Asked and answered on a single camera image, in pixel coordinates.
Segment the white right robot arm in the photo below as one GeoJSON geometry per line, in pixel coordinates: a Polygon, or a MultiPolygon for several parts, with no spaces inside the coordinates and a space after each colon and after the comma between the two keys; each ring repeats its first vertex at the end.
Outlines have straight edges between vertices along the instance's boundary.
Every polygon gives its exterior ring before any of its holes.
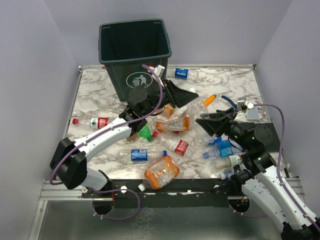
{"type": "Polygon", "coordinates": [[[244,194],[255,202],[273,221],[283,240],[318,240],[320,219],[298,197],[280,170],[281,160],[274,160],[266,147],[271,144],[272,132],[263,125],[244,129],[237,117],[247,114],[253,103],[237,105],[237,110],[209,113],[196,122],[210,136],[226,135],[242,147],[240,156],[245,169],[231,176],[229,189],[244,194]]]}

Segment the orange label crushed bottle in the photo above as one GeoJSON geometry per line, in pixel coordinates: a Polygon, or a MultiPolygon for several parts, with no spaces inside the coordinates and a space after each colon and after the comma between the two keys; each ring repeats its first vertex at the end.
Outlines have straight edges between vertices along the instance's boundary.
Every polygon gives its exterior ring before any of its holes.
{"type": "Polygon", "coordinates": [[[185,132],[190,130],[190,118],[188,115],[176,119],[158,121],[155,124],[158,132],[185,132]]]}

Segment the large clear plastic bottle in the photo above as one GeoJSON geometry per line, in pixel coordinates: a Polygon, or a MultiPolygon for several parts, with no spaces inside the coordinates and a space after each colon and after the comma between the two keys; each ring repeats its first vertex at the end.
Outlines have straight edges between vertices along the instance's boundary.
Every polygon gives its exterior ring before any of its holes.
{"type": "Polygon", "coordinates": [[[206,114],[208,112],[205,101],[205,97],[198,97],[186,106],[179,108],[177,110],[177,118],[180,119],[188,116],[190,125],[195,125],[196,119],[200,118],[201,114],[206,114]]]}

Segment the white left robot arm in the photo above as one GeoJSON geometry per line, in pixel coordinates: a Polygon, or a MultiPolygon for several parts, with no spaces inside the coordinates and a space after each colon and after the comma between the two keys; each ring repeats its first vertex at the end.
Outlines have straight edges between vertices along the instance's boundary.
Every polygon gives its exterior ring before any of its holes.
{"type": "Polygon", "coordinates": [[[149,94],[145,87],[133,88],[126,109],[107,126],[77,140],[66,137],[58,143],[49,165],[52,169],[50,183],[55,185],[54,178],[58,177],[69,190],[83,186],[101,198],[106,197],[111,190],[107,175],[89,168],[88,162],[111,145],[139,132],[157,109],[168,104],[181,108],[198,96],[177,87],[171,80],[160,81],[153,94],[149,94]]]}

